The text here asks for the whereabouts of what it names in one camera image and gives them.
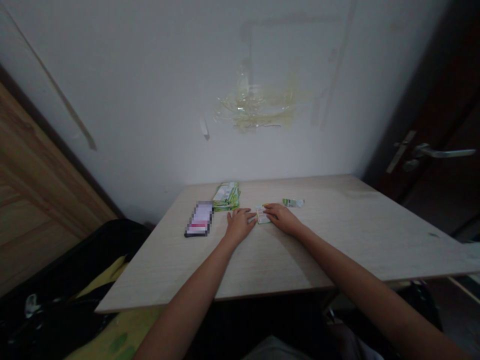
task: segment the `hand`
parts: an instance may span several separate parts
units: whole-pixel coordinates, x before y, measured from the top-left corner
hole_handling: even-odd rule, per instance
[[[288,207],[278,203],[267,204],[264,206],[267,218],[284,233],[298,238],[299,233],[305,228],[305,225],[292,214]]]
[[[232,215],[230,215],[230,212],[227,214],[228,227],[224,239],[227,238],[229,242],[238,246],[247,237],[257,223],[255,220],[249,222],[249,219],[257,215],[254,212],[249,212],[250,210],[249,208],[238,208],[233,211]]]

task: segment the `dark door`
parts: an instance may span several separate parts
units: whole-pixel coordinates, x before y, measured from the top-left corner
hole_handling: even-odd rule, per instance
[[[479,24],[397,146],[377,189],[461,242],[479,234]]]

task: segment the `pile of packets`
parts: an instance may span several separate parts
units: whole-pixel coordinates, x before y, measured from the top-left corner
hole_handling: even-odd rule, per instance
[[[215,196],[212,198],[215,212],[231,211],[240,206],[240,189],[236,181],[222,182],[216,188]]]

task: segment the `door handle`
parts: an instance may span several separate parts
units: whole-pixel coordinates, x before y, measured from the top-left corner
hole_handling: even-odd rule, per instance
[[[458,158],[462,156],[470,156],[475,154],[476,149],[453,150],[453,151],[438,151],[433,150],[429,144],[422,143],[413,148],[412,156],[414,158],[421,158],[422,156],[429,156],[436,159]]]

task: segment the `wooden tabletop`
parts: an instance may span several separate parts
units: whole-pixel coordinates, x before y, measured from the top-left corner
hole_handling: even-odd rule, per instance
[[[187,186],[98,305],[111,312],[167,304],[219,243],[227,213],[207,237],[184,237],[197,201],[219,184]],[[480,272],[478,251],[462,245],[351,175],[240,182],[240,206],[305,199],[291,211],[315,233],[383,281]],[[257,224],[238,246],[215,299],[328,288],[308,252],[272,223]]]

